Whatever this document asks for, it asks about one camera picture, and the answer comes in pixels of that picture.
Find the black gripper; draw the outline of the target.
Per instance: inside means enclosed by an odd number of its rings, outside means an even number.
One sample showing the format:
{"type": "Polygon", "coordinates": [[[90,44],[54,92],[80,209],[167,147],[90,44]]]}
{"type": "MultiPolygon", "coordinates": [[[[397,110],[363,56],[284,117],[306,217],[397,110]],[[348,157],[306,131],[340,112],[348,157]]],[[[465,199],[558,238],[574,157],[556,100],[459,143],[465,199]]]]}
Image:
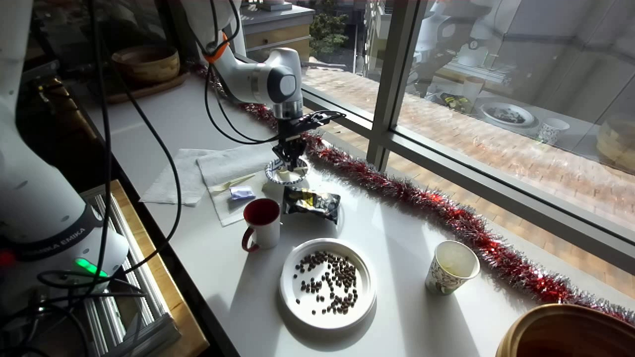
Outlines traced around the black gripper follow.
{"type": "Polygon", "coordinates": [[[312,129],[324,127],[336,119],[344,119],[342,112],[316,112],[298,119],[278,121],[278,143],[274,147],[276,169],[290,169],[304,163],[306,139],[304,135],[312,129]]]}

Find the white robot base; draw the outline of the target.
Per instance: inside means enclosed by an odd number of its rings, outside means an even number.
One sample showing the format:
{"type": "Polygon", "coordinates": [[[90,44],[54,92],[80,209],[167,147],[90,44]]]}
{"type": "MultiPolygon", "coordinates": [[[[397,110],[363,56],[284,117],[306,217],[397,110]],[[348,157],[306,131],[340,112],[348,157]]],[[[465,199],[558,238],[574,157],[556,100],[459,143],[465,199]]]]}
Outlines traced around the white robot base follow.
{"type": "Polygon", "coordinates": [[[127,240],[106,225],[60,169],[32,151],[16,125],[34,0],[0,0],[0,314],[38,294],[88,292],[127,260],[127,240]]]}

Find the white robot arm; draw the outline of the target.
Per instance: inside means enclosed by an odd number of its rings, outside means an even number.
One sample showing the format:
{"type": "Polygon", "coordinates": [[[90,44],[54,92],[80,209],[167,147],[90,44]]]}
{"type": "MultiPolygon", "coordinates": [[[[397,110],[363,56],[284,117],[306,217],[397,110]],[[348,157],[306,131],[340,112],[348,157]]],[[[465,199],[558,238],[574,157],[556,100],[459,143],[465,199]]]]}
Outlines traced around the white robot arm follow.
{"type": "Polygon", "coordinates": [[[235,46],[242,34],[240,0],[181,0],[187,26],[209,70],[240,104],[266,106],[276,119],[276,157],[296,169],[308,143],[306,131],[340,119],[340,112],[304,116],[302,64],[292,48],[272,50],[264,62],[250,62],[235,46]]]}

